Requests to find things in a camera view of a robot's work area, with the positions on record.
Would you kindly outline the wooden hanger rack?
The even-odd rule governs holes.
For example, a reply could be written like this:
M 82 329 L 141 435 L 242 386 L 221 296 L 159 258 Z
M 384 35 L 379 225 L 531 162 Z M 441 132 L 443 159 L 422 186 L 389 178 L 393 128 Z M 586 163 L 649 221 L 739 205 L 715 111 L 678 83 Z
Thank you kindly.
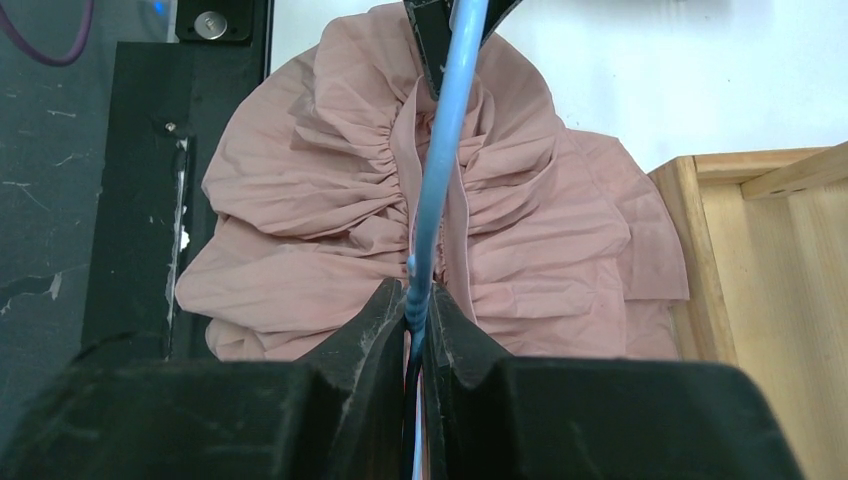
M 809 479 L 847 475 L 847 147 L 690 155 L 651 173 L 690 298 L 682 356 L 745 371 Z

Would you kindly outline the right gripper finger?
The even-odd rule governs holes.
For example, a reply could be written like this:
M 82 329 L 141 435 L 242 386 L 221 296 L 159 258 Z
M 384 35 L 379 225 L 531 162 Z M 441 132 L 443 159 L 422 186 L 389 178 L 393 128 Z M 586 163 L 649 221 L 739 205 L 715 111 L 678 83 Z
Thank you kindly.
M 799 479 L 766 399 L 715 363 L 516 356 L 431 296 L 433 479 Z
M 87 354 L 33 402 L 5 479 L 398 479 L 403 289 L 292 362 Z

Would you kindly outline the pink garment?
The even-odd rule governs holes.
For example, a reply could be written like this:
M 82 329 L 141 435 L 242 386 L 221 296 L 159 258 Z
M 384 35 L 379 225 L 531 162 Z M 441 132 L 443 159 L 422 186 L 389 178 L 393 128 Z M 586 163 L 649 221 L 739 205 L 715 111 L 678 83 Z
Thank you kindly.
M 435 105 L 400 4 L 331 21 L 238 107 L 203 189 L 218 221 L 176 285 L 223 360 L 292 360 L 405 279 Z M 511 353 L 674 359 L 689 296 L 651 180 L 567 128 L 538 70 L 484 44 L 435 279 Z

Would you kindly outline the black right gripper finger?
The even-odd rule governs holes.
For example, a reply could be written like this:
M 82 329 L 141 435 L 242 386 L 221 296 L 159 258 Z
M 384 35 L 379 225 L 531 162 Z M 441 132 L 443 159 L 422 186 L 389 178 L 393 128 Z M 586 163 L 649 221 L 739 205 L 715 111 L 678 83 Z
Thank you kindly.
M 403 0 L 431 98 L 440 96 L 450 41 L 451 0 Z
M 502 21 L 522 0 L 488 0 L 481 43 L 485 44 Z

